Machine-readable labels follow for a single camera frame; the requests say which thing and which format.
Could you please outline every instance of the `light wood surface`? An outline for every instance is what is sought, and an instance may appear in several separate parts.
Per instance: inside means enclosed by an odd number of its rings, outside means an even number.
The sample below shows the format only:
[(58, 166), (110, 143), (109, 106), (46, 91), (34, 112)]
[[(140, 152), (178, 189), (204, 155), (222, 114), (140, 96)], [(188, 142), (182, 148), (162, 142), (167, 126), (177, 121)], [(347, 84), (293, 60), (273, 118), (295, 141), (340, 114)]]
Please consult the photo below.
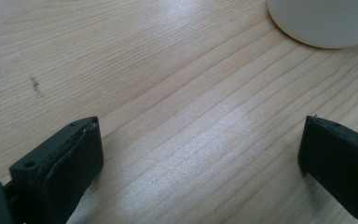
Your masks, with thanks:
[(264, 0), (0, 0), (0, 180), (100, 118), (69, 223), (357, 223), (296, 163), (314, 114), (358, 132), (358, 47), (302, 45)]

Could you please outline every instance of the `dark mark on wood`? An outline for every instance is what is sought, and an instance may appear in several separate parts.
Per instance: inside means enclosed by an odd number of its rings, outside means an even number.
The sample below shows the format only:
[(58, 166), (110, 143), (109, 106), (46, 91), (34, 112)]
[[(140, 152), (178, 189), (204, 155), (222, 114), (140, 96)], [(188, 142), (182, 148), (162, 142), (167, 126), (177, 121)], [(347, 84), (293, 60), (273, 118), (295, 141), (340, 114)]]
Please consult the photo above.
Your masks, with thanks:
[(36, 91), (36, 93), (40, 96), (44, 96), (42, 91), (39, 89), (39, 82), (37, 82), (37, 80), (34, 77), (30, 77), (32, 84), (34, 86), (34, 91)]

